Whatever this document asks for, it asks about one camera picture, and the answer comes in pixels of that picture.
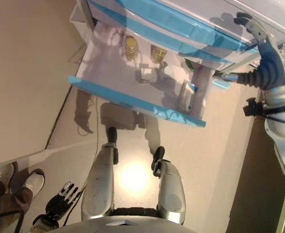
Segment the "robot left black hand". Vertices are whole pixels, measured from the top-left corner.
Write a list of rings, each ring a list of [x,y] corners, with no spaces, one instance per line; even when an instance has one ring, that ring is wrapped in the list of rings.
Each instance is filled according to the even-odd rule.
[[[79,188],[72,182],[66,182],[59,192],[46,205],[46,214],[53,220],[60,220],[81,195]]]

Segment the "robot right black hand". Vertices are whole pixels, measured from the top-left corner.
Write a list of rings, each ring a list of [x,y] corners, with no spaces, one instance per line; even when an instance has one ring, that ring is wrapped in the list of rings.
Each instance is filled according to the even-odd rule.
[[[285,66],[273,36],[255,18],[247,13],[238,12],[235,24],[243,25],[257,41],[261,56],[259,66],[248,73],[238,73],[237,83],[270,90],[285,85]]]

